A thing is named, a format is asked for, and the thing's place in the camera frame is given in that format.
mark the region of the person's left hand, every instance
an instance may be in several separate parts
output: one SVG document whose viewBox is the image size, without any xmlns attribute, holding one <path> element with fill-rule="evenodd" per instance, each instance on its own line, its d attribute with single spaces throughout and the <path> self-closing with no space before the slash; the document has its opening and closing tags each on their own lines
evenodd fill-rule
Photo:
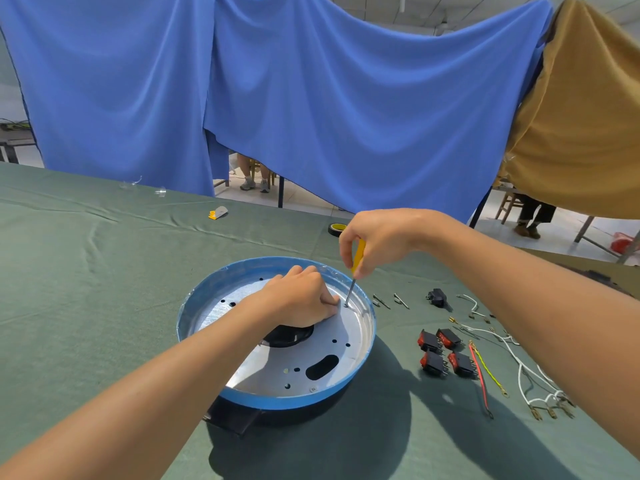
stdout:
<svg viewBox="0 0 640 480">
<path fill-rule="evenodd" d="M 254 295 L 274 313 L 279 325 L 304 328 L 338 313 L 340 297 L 332 296 L 316 266 L 293 266 L 274 276 Z"/>
</svg>

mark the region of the brown shoe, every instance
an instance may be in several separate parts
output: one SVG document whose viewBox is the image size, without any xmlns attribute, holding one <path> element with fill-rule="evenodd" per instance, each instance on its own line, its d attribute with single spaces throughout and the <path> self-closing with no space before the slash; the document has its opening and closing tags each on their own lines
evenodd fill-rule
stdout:
<svg viewBox="0 0 640 480">
<path fill-rule="evenodd" d="M 529 236 L 532 239 L 540 239 L 540 233 L 538 232 L 538 226 L 533 224 L 529 227 L 527 227 L 527 231 L 529 233 Z"/>
<path fill-rule="evenodd" d="M 531 237 L 529 234 L 529 229 L 527 229 L 527 227 L 524 224 L 516 225 L 516 227 L 513 228 L 513 231 L 516 234 L 521 235 L 523 237 Z"/>
</svg>

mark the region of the red plastic bag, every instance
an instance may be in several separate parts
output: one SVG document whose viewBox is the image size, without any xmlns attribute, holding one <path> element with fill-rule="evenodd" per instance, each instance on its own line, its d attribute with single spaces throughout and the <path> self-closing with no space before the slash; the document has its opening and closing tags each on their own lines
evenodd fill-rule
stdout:
<svg viewBox="0 0 640 480">
<path fill-rule="evenodd" d="M 610 248 L 612 251 L 615 251 L 618 254 L 624 254 L 624 252 L 629 247 L 629 244 L 631 244 L 631 241 L 633 240 L 634 238 L 630 235 L 627 235 L 623 232 L 616 232 L 615 234 L 613 234 L 613 241 L 610 245 Z M 640 244 L 638 245 L 638 247 L 636 247 L 635 251 L 637 251 L 638 249 L 640 249 Z"/>
</svg>

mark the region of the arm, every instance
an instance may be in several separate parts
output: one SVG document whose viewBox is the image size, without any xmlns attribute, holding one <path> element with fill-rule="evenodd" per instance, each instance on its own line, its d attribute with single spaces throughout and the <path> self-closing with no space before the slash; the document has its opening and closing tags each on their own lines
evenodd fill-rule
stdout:
<svg viewBox="0 0 640 480">
<path fill-rule="evenodd" d="M 640 458 L 640 301 L 432 210 L 356 215 L 340 236 L 347 266 L 356 237 L 367 242 L 357 278 L 414 250 L 448 266 L 572 400 Z"/>
<path fill-rule="evenodd" d="M 155 480 L 260 340 L 336 313 L 314 267 L 295 266 L 133 371 L 18 452 L 1 480 Z"/>
</svg>

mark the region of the metal plate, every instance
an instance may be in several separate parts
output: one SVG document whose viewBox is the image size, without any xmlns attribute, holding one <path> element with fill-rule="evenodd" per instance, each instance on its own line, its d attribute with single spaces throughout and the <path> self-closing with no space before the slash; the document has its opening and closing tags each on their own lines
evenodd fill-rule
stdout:
<svg viewBox="0 0 640 480">
<path fill-rule="evenodd" d="M 285 274 L 297 264 L 318 268 L 331 293 L 340 295 L 339 312 L 316 324 L 304 342 L 286 348 L 256 346 L 220 394 L 233 403 L 263 410 L 315 404 L 346 386 L 369 355 L 376 335 L 376 316 L 364 291 L 356 284 L 345 308 L 342 304 L 350 277 L 322 263 L 290 257 L 247 259 L 210 274 L 180 308 L 178 339 L 212 324 L 270 278 Z M 329 355 L 338 357 L 337 365 L 324 377 L 309 379 L 308 368 Z"/>
</svg>

